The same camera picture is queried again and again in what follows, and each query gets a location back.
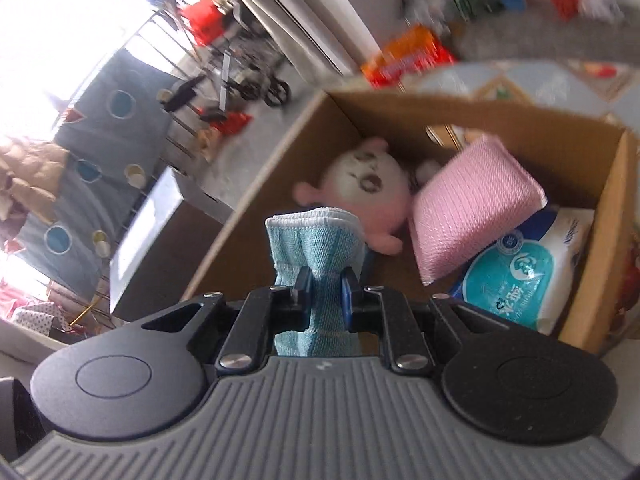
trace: ribbed gray surface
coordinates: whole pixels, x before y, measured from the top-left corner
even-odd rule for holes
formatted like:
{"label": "ribbed gray surface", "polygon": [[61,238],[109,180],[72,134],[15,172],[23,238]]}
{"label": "ribbed gray surface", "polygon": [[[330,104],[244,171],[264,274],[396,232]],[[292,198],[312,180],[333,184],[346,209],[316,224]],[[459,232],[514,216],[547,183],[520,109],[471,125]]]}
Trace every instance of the ribbed gray surface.
{"label": "ribbed gray surface", "polygon": [[375,357],[272,357],[221,380],[198,413],[156,436],[101,445],[54,433],[14,466],[33,480],[615,480],[631,470],[597,438],[524,447],[478,433],[429,381]]}

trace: pink pillow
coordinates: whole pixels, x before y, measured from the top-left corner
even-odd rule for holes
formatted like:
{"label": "pink pillow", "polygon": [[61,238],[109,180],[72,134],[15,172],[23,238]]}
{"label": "pink pillow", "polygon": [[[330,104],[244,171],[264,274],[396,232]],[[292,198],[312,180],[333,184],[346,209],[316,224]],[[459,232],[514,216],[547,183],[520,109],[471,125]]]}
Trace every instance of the pink pillow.
{"label": "pink pillow", "polygon": [[546,205],[497,137],[457,154],[415,196],[409,228],[424,285],[446,276]]}

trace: blue circular pattern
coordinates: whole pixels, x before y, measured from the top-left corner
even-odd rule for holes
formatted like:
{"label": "blue circular pattern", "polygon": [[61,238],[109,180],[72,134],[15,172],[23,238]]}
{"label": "blue circular pattern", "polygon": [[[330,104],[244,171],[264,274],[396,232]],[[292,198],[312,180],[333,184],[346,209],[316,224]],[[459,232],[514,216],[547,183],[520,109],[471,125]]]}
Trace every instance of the blue circular pattern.
{"label": "blue circular pattern", "polygon": [[65,254],[71,248],[71,235],[61,225],[53,225],[44,233],[44,243],[54,254]]}
{"label": "blue circular pattern", "polygon": [[124,90],[116,90],[109,99],[109,113],[116,119],[129,119],[133,116],[136,108],[136,100]]}
{"label": "blue circular pattern", "polygon": [[76,162],[76,171],[78,172],[80,179],[87,184],[94,183],[102,176],[100,168],[98,168],[94,163],[84,160],[84,158],[81,158]]}

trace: orange package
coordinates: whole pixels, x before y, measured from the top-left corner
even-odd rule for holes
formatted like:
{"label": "orange package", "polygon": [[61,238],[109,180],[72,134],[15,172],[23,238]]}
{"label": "orange package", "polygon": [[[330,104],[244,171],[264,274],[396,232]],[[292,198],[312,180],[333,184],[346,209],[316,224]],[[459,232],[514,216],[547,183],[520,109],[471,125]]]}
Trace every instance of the orange package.
{"label": "orange package", "polygon": [[362,66],[362,73],[373,87],[396,84],[411,72],[422,72],[456,59],[425,26],[414,25],[389,43],[376,57]]}

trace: light blue cloth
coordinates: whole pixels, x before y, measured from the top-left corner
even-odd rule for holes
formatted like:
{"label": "light blue cloth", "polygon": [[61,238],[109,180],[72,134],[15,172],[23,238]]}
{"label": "light blue cloth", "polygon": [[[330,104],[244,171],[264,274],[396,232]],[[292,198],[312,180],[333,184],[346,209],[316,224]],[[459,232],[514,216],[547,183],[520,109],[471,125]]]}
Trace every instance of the light blue cloth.
{"label": "light blue cloth", "polygon": [[293,285],[300,268],[313,274],[309,329],[275,337],[278,355],[340,357],[360,355],[357,334],[344,327],[340,306],[340,273],[362,270],[365,243],[358,218],[341,209],[274,216],[266,221],[271,256],[278,273],[276,285]]}

